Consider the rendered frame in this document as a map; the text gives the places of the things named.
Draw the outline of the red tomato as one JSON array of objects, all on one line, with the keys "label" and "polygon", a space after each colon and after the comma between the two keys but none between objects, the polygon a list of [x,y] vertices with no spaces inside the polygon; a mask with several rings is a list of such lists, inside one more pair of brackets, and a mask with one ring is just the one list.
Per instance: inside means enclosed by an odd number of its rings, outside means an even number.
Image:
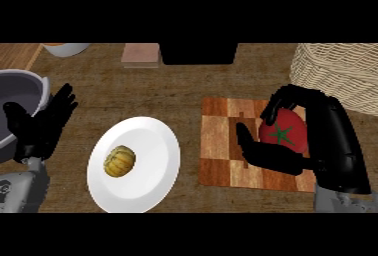
[{"label": "red tomato", "polygon": [[296,153],[308,150],[308,127],[299,114],[281,108],[275,124],[262,123],[259,138],[263,143],[278,144],[288,147]]}]

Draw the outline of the black box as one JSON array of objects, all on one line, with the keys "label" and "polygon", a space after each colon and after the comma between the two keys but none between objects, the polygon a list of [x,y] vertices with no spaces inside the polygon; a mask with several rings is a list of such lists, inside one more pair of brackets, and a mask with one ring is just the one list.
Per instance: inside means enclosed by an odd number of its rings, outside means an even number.
[{"label": "black box", "polygon": [[166,65],[228,65],[234,63],[237,43],[161,43]]}]

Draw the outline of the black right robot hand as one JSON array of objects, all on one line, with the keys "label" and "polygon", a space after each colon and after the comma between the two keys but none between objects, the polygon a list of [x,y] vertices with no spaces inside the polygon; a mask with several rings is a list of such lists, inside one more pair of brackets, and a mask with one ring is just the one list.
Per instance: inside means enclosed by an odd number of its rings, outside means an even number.
[{"label": "black right robot hand", "polygon": [[321,90],[293,84],[271,96],[260,118],[272,126],[279,110],[306,109],[310,157],[284,145],[257,142],[244,123],[237,123],[238,145],[247,162],[265,169],[291,174],[315,172],[318,185],[333,191],[371,194],[362,148],[355,128],[339,99]]}]

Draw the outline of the checkered wooden cutting board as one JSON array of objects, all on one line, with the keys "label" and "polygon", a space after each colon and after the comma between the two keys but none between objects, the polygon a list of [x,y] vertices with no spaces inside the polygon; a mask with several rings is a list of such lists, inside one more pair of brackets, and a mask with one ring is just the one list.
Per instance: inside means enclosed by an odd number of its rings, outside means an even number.
[{"label": "checkered wooden cutting board", "polygon": [[310,170],[293,176],[250,165],[244,159],[237,140],[237,123],[247,125],[254,139],[260,140],[260,114],[266,105],[268,100],[203,99],[198,181],[207,186],[312,193],[316,178]]}]

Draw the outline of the white plate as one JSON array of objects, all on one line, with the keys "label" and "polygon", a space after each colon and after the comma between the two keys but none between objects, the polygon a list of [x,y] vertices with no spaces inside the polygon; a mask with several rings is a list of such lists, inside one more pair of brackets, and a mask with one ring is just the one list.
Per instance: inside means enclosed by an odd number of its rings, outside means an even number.
[{"label": "white plate", "polygon": [[[123,177],[105,173],[104,163],[117,146],[136,154],[132,171]],[[144,213],[167,196],[181,168],[181,146],[170,127],[152,117],[119,122],[101,137],[88,164],[88,186],[107,212]]]}]

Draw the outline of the small yellow pumpkin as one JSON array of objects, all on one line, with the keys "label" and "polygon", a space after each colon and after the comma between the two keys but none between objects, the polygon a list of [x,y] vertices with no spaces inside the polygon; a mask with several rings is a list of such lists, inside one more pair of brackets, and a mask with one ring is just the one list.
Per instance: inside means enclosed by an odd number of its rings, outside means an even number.
[{"label": "small yellow pumpkin", "polygon": [[111,177],[123,177],[133,169],[136,154],[124,145],[117,146],[104,162],[104,170]]}]

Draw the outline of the white bowl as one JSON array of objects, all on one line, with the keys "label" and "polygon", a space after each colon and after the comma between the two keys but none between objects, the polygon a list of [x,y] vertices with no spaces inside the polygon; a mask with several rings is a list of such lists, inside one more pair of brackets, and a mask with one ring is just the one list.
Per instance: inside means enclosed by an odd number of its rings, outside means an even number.
[{"label": "white bowl", "polygon": [[57,57],[71,57],[80,54],[89,46],[89,43],[43,44],[46,50]]}]

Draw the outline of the grey pot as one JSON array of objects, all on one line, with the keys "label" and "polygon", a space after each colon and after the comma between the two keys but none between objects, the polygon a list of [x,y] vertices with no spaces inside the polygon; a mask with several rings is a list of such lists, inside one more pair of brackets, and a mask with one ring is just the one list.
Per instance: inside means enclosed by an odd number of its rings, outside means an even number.
[{"label": "grey pot", "polygon": [[21,69],[0,70],[0,163],[14,158],[17,137],[8,129],[3,111],[6,102],[17,102],[34,116],[51,101],[51,81],[34,72]]}]

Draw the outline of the pale wicker basket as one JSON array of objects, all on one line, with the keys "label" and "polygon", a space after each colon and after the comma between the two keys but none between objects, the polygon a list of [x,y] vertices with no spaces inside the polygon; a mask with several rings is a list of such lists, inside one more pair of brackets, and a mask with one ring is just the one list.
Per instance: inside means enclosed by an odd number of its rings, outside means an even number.
[{"label": "pale wicker basket", "polygon": [[290,79],[378,117],[378,43],[300,43]]}]

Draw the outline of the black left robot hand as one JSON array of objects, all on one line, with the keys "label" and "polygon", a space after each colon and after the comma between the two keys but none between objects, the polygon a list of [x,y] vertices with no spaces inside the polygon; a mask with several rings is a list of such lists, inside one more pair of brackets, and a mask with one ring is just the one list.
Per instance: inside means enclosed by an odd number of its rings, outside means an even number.
[{"label": "black left robot hand", "polygon": [[55,94],[48,107],[31,116],[17,102],[6,102],[3,110],[8,119],[8,128],[15,135],[17,151],[14,160],[24,163],[36,157],[48,160],[54,154],[62,129],[79,103],[73,86],[65,84]]}]

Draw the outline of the pink block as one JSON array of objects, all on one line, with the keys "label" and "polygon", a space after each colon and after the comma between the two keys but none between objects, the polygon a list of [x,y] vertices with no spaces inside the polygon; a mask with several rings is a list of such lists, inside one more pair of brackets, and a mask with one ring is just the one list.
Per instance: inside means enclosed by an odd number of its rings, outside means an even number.
[{"label": "pink block", "polygon": [[127,68],[157,68],[160,65],[160,45],[157,43],[127,43],[121,64]]}]

